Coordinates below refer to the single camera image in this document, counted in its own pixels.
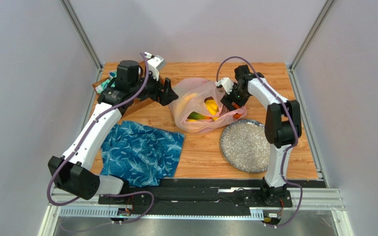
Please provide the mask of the yellow fake bell pepper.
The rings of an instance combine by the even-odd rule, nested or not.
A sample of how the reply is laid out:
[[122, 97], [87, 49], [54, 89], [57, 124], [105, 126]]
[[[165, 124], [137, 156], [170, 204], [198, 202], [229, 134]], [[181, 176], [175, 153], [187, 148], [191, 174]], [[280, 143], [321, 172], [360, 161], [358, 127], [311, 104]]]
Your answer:
[[212, 116], [216, 116], [219, 113], [219, 107], [218, 104], [213, 99], [205, 100], [205, 105], [207, 107], [207, 110]]

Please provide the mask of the pink translucent plastic bag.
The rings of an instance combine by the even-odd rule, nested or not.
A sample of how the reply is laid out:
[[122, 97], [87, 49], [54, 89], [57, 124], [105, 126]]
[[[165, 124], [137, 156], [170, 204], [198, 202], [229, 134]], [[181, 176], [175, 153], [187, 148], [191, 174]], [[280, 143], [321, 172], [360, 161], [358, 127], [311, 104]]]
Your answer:
[[[217, 128], [221, 128], [232, 124], [233, 122], [244, 118], [247, 115], [246, 107], [241, 107], [234, 111], [228, 110], [222, 103], [221, 99], [226, 94], [219, 90], [215, 82], [203, 78], [186, 78], [180, 81], [175, 87], [174, 91], [179, 98], [169, 104], [171, 114], [174, 118], [175, 124], [178, 128], [188, 133], [204, 133]], [[183, 97], [191, 93], [198, 93], [185, 108], [180, 105]], [[205, 105], [205, 100], [213, 99], [218, 104], [219, 113], [212, 116]], [[191, 112], [197, 112], [211, 119], [198, 120], [197, 122], [187, 122], [188, 116]], [[239, 119], [233, 117], [234, 114], [239, 113], [242, 116]]]

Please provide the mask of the green orange fake mango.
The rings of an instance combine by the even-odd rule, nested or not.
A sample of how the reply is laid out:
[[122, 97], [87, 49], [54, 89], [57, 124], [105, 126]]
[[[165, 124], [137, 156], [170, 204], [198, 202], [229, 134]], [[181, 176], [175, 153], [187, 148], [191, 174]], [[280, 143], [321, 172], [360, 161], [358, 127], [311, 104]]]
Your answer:
[[202, 115], [197, 112], [191, 112], [188, 116], [188, 119], [193, 119], [193, 120], [204, 120], [204, 119], [211, 119], [209, 116]]

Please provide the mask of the orange fake tangerine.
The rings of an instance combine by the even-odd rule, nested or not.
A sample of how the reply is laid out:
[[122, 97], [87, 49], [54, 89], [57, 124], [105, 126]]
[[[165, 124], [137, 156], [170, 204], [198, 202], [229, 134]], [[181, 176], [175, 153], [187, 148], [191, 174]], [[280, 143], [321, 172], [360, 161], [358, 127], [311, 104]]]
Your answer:
[[233, 117], [235, 119], [239, 119], [241, 116], [242, 116], [242, 114], [239, 114], [239, 113], [236, 113], [236, 114], [233, 115]]

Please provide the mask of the yellow fake banana bunch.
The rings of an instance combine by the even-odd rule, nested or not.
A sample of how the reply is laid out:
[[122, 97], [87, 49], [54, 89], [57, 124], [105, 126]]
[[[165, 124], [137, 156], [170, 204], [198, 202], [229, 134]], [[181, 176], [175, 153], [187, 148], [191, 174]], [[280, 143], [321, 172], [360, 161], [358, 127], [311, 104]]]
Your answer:
[[180, 105], [185, 108], [187, 106], [187, 104], [193, 100], [194, 97], [197, 97], [198, 96], [198, 93], [191, 93], [191, 94], [188, 94], [188, 95], [185, 95], [182, 99], [182, 101], [180, 102]]

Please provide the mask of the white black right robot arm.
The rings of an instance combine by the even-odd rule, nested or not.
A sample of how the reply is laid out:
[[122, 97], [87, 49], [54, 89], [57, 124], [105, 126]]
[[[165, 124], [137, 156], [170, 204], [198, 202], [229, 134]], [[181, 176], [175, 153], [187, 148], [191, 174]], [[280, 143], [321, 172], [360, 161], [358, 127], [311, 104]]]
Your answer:
[[288, 160], [302, 135], [300, 104], [280, 95], [248, 65], [238, 66], [234, 72], [235, 82], [217, 79], [216, 86], [224, 90], [221, 103], [231, 111], [244, 106], [251, 96], [266, 108], [265, 137], [270, 144], [270, 160], [259, 196], [264, 205], [272, 206], [288, 195]]

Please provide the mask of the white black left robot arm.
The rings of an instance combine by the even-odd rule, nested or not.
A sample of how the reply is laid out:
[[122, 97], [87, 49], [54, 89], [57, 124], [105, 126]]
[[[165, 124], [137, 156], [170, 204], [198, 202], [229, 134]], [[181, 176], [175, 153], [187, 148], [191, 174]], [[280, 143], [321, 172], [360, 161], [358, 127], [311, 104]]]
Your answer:
[[147, 98], [162, 106], [178, 99], [168, 78], [159, 72], [166, 65], [161, 56], [143, 55], [145, 66], [133, 60], [121, 61], [116, 75], [99, 94], [90, 120], [61, 157], [48, 162], [52, 175], [49, 187], [56, 187], [76, 198], [89, 200], [95, 195], [118, 195], [124, 181], [118, 177], [93, 174], [90, 169], [96, 153], [110, 130], [135, 99]]

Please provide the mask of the wooden compartment tray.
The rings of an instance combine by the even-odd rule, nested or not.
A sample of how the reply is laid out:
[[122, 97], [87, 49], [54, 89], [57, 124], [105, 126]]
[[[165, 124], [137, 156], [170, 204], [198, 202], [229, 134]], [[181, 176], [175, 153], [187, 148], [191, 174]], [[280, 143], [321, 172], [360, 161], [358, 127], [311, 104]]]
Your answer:
[[152, 77], [151, 73], [147, 74], [146, 78], [144, 70], [140, 67], [128, 70], [117, 69], [116, 73], [116, 77], [108, 87], [98, 94], [97, 104], [92, 114], [93, 119], [111, 109], [117, 109], [124, 115], [135, 100], [150, 99], [145, 94], [145, 86], [148, 78]]

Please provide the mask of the speckled grey ceramic plate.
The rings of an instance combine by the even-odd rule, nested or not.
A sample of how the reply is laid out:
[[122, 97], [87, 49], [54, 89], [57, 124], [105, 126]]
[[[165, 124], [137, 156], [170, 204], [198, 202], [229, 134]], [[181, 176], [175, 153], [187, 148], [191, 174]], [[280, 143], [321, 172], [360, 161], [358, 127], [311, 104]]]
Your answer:
[[228, 125], [220, 137], [220, 151], [237, 170], [251, 174], [267, 171], [270, 144], [265, 137], [265, 125], [252, 119]]

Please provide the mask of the teal white rolled sock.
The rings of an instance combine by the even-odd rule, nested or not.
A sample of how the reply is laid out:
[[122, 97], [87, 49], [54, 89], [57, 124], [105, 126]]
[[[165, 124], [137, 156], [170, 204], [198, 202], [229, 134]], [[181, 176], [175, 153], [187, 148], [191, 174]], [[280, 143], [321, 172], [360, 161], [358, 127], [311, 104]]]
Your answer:
[[103, 90], [105, 90], [110, 82], [116, 77], [117, 73], [114, 71], [109, 72], [109, 77], [104, 79], [99, 85], [95, 87], [95, 90], [98, 94], [100, 94]]

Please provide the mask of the blue leaf-pattern cloth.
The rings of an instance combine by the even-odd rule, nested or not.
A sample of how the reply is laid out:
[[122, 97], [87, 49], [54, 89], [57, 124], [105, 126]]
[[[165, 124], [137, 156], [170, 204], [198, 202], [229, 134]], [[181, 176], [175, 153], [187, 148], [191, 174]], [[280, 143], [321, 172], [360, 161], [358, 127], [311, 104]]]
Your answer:
[[185, 135], [133, 121], [123, 121], [109, 131], [101, 145], [101, 175], [127, 180], [130, 186], [158, 186], [174, 177]]

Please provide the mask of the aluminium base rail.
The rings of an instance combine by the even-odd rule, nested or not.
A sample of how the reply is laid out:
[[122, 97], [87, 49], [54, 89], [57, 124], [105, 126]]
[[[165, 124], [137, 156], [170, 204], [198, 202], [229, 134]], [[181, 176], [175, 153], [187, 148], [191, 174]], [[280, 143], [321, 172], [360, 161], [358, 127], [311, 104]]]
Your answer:
[[259, 200], [257, 180], [167, 179], [129, 199], [95, 196], [48, 206], [40, 236], [351, 236], [338, 189], [300, 181], [282, 203]]

